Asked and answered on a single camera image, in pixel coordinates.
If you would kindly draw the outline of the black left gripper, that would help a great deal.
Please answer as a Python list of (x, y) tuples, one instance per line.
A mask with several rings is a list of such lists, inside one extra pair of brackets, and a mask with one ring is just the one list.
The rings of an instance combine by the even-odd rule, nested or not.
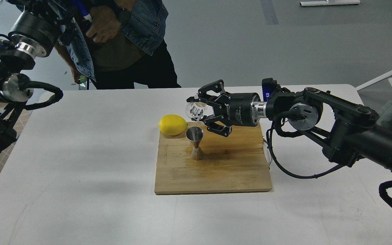
[(54, 24), (72, 24), (72, 12), (63, 0), (27, 0), (26, 10), (11, 28), (8, 37), (15, 50), (33, 58), (48, 57), (61, 35)]

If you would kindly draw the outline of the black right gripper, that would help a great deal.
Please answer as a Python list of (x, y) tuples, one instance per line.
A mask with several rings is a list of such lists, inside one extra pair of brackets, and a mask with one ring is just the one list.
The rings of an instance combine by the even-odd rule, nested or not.
[(224, 90), (222, 79), (204, 85), (196, 95), (186, 99), (187, 102), (202, 102), (215, 107), (214, 116), (203, 116), (201, 121), (209, 132), (223, 137), (232, 133), (231, 126), (256, 127), (259, 117), (254, 103), (260, 102), (257, 93), (230, 93)]

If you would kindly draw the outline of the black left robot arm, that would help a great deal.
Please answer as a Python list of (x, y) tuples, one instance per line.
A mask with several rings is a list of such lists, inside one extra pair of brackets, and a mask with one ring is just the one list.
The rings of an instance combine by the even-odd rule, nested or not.
[(23, 70), (32, 70), (36, 58), (48, 57), (56, 45), (68, 46), (76, 12), (70, 6), (63, 14), (48, 0), (17, 0), (23, 11), (8, 35), (0, 34), (0, 153), (17, 141), (15, 124), (23, 111), (48, 107), (63, 97), (60, 88), (31, 80)]

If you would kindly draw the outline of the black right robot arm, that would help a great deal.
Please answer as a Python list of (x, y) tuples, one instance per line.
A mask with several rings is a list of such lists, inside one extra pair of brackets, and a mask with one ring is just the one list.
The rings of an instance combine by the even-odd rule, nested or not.
[[(262, 91), (262, 97), (257, 93), (229, 93), (224, 81), (217, 80), (186, 100), (212, 107), (213, 115), (190, 118), (224, 137), (232, 133), (232, 126), (256, 127), (261, 118), (269, 119), (272, 124), (266, 139), (271, 158), (285, 174), (298, 179), (322, 177), (344, 166), (352, 167), (360, 159), (369, 159), (392, 172), (392, 131), (377, 125), (375, 110), (316, 88), (294, 93), (272, 78), (262, 80)], [(311, 176), (293, 174), (274, 155), (273, 132), (287, 138), (306, 136), (321, 146), (323, 155), (336, 166)], [(389, 188), (392, 180), (381, 183), (378, 191), (392, 208)]]

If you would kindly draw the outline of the bystander left hand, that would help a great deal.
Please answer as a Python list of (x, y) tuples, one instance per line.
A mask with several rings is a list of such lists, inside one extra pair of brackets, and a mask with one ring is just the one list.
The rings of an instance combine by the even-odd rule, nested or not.
[(86, 32), (86, 37), (95, 43), (106, 43), (116, 37), (121, 23), (112, 8), (106, 5), (94, 6), (89, 14), (92, 17), (92, 23)]

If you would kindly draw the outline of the bystander right hand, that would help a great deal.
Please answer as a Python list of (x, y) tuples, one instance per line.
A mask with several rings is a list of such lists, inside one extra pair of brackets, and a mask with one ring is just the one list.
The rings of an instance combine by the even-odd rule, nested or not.
[(77, 70), (77, 68), (75, 68), (75, 66), (69, 66), (69, 68), (70, 68), (70, 72), (72, 74), (73, 80), (76, 84), (80, 85), (80, 84), (83, 84), (84, 82), (87, 81), (86, 76), (81, 74), (81, 72), (79, 72)]

